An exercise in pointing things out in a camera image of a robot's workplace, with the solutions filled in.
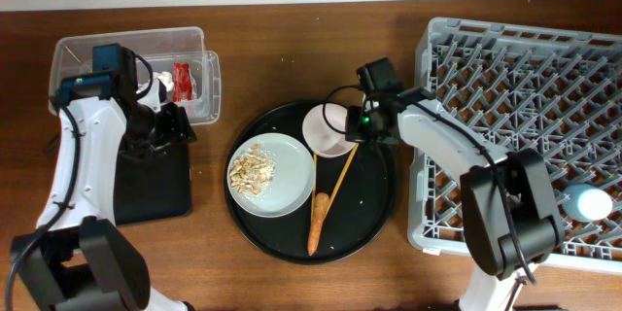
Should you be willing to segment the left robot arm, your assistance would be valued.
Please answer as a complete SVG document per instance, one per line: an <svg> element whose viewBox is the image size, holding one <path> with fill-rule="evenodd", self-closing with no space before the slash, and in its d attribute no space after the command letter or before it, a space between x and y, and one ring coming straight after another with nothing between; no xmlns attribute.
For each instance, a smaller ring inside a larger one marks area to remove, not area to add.
<svg viewBox="0 0 622 311"><path fill-rule="evenodd" d="M52 189L34 232L12 242L9 278L42 310L189 310L152 287L142 255L117 229L119 155L152 156L193 137L157 79L119 70L66 78L51 98L61 122Z"/></svg>

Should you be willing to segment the orange carrot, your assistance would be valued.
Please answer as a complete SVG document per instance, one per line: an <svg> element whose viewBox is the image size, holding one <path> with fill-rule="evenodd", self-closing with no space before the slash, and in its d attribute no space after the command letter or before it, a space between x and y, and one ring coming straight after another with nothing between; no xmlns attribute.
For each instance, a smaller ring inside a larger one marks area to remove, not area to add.
<svg viewBox="0 0 622 311"><path fill-rule="evenodd" d="M330 198L326 193L320 192L314 198L312 220L307 241L307 253L313 256L320 242L322 226L328 211Z"/></svg>

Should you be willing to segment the grey plate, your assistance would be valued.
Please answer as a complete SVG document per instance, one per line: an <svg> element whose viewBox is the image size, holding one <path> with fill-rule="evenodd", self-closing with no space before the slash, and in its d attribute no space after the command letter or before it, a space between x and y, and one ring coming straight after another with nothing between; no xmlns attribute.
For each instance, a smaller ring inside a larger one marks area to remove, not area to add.
<svg viewBox="0 0 622 311"><path fill-rule="evenodd" d="M275 162L273 180L258 196L239 194L228 179L233 159L253 144L261 144ZM282 133L264 133L244 141L233 152L225 169L226 188L245 212L261 218L283 217L298 209L310 196L313 167L312 156L301 142Z"/></svg>

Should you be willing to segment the red snack wrapper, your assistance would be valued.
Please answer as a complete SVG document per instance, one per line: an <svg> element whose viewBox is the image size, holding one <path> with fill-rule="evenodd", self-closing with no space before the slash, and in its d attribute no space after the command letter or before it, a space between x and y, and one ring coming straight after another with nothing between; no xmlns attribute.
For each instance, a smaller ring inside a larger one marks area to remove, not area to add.
<svg viewBox="0 0 622 311"><path fill-rule="evenodd" d="M191 101L196 98L195 79L190 73L188 63L174 64L173 70L173 101Z"/></svg>

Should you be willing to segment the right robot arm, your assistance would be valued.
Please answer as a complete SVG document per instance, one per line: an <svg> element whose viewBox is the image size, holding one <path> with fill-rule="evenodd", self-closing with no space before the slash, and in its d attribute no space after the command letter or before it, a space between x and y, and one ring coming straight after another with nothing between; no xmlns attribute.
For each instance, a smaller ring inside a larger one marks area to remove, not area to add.
<svg viewBox="0 0 622 311"><path fill-rule="evenodd" d="M409 145L461 192L464 238L475 267L454 310L511 310L535 269L565 240L542 155L512 152L455 119L428 91L369 89L347 110L351 142Z"/></svg>

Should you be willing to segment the food scraps pile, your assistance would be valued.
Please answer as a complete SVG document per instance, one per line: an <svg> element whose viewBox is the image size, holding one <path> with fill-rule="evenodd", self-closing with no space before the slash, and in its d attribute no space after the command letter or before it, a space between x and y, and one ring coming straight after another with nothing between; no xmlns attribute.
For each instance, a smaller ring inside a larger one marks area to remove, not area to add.
<svg viewBox="0 0 622 311"><path fill-rule="evenodd" d="M233 159L228 179L231 187L242 195L260 195L272 182L275 162L261 144L253 144Z"/></svg>

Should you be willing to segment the blue cup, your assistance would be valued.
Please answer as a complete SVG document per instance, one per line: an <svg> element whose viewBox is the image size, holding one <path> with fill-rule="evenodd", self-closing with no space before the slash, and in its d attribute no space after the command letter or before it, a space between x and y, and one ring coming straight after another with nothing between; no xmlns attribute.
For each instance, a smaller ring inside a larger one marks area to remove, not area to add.
<svg viewBox="0 0 622 311"><path fill-rule="evenodd" d="M562 204L565 213L573 220L590 223L606 218L613 209L611 197L603 190L587 184L572 185L564 189L568 200Z"/></svg>

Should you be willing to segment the white tissue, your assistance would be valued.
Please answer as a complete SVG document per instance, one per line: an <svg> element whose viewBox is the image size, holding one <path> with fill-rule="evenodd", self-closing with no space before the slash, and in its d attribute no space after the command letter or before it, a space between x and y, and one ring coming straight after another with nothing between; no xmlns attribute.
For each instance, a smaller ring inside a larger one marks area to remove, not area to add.
<svg viewBox="0 0 622 311"><path fill-rule="evenodd" d="M173 74L168 71L154 72L154 77L165 86L167 92L174 90Z"/></svg>

